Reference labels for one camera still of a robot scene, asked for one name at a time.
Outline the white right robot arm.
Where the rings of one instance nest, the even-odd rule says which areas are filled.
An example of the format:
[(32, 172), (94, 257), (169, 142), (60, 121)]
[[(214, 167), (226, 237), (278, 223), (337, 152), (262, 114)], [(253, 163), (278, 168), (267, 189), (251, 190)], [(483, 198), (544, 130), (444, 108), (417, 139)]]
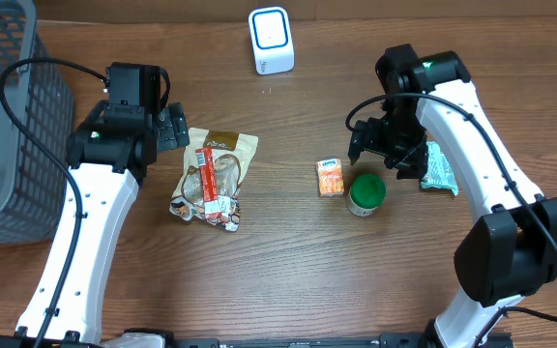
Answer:
[(470, 204), (473, 227), (454, 253), (458, 290), (422, 333), (384, 333), (383, 347), (509, 347), (495, 325), (557, 277), (557, 197), (546, 197), (518, 167), (490, 125), (458, 55), (419, 57), (409, 44), (375, 65), (383, 116), (348, 115), (348, 157), (383, 158), (401, 179), (422, 179), (433, 137)]

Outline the red stick packet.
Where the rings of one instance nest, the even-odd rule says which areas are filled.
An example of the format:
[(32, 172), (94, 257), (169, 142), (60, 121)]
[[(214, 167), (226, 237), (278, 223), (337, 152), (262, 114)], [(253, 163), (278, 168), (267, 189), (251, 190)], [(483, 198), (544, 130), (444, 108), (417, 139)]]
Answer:
[(195, 156), (202, 185), (204, 216), (207, 220), (220, 218), (222, 210), (215, 178), (212, 149), (206, 147), (197, 149)]

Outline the orange tissue pack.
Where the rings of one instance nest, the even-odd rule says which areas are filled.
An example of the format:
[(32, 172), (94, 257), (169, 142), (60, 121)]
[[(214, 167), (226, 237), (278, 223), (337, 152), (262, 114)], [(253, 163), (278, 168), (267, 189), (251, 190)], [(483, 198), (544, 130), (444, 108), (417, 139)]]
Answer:
[(344, 193), (341, 160), (323, 159), (316, 163), (318, 191), (321, 197), (332, 197)]

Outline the beige snack bag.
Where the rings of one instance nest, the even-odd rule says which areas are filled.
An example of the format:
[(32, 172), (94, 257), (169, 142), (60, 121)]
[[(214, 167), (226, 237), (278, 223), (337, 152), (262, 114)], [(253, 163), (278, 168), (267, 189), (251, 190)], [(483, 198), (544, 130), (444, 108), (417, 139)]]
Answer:
[[(190, 221), (194, 218), (229, 232), (240, 226), (239, 196), (241, 185), (256, 153), (258, 137), (231, 131), (190, 129), (190, 144), (184, 152), (184, 173), (174, 189), (169, 211)], [(222, 216), (207, 220), (204, 216), (202, 185), (195, 151), (211, 148)]]

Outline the green lid jar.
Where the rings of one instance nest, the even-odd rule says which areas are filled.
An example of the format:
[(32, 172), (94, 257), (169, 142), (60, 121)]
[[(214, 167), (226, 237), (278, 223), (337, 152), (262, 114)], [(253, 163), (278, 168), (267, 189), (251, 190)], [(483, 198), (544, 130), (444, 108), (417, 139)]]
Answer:
[(363, 174), (352, 183), (346, 196), (346, 206), (355, 216), (368, 217), (380, 207), (385, 196), (384, 182), (374, 174)]

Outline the teal snack packet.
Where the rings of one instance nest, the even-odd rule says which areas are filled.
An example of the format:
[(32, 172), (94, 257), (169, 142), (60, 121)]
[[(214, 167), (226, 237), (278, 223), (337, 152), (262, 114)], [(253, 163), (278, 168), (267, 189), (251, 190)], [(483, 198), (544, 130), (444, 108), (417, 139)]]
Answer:
[(435, 141), (427, 141), (427, 169), (420, 180), (422, 189), (445, 189), (453, 196), (458, 196), (459, 188), (446, 156), (439, 144)]

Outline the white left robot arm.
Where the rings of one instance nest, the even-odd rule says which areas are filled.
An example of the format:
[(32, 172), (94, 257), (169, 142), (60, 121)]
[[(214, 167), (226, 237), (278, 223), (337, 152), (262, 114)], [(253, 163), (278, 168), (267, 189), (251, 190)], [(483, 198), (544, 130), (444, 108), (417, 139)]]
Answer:
[(18, 347), (91, 347), (102, 338), (104, 291), (117, 241), (147, 168), (160, 151), (189, 144), (186, 118), (169, 104), (165, 69), (114, 63), (98, 101), (55, 165), (67, 188), (36, 293), (20, 316)]

